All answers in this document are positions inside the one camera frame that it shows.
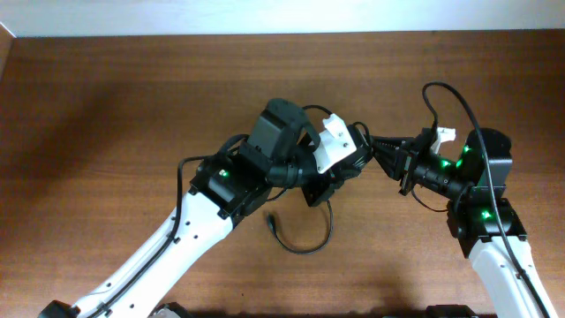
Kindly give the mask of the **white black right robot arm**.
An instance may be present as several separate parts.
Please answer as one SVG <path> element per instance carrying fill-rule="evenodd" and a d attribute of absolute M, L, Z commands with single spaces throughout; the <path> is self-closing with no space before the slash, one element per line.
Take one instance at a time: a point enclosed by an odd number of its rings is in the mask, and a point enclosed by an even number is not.
<path fill-rule="evenodd" d="M 440 156 L 440 145 L 456 137 L 453 128 L 425 128 L 416 137 L 375 137 L 373 154 L 381 168 L 399 181 L 406 195 L 422 186 L 448 199 L 447 224 L 463 256 L 480 277 L 500 317 L 555 317 L 539 279 L 528 235 L 504 198 L 511 170 L 511 142 L 483 129 L 486 149 L 476 132 L 458 160 Z M 482 155 L 488 154 L 488 160 Z"/>

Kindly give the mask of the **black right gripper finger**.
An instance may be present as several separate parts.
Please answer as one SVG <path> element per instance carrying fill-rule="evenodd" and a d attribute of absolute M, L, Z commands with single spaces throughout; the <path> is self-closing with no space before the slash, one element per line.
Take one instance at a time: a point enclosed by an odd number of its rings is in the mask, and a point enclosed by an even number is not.
<path fill-rule="evenodd" d="M 407 151 L 411 148 L 414 137 L 382 137 L 373 136 L 373 151 L 393 152 Z"/>
<path fill-rule="evenodd" d="M 398 160 L 395 151 L 375 150 L 373 157 L 389 178 L 400 179 L 403 176 L 401 162 Z"/>

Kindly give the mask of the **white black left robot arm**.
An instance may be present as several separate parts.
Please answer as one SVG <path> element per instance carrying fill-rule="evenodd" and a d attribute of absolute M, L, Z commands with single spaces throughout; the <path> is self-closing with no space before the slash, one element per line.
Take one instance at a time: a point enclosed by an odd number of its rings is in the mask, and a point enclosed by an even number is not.
<path fill-rule="evenodd" d="M 53 300 L 40 315 L 148 317 L 200 256 L 271 200 L 273 188 L 299 187 L 311 207 L 326 201 L 360 174 L 372 140 L 335 113 L 322 123 L 317 132 L 304 107 L 269 100 L 251 133 L 197 157 L 196 174 L 177 189 L 168 219 L 119 270 L 74 304 Z"/>

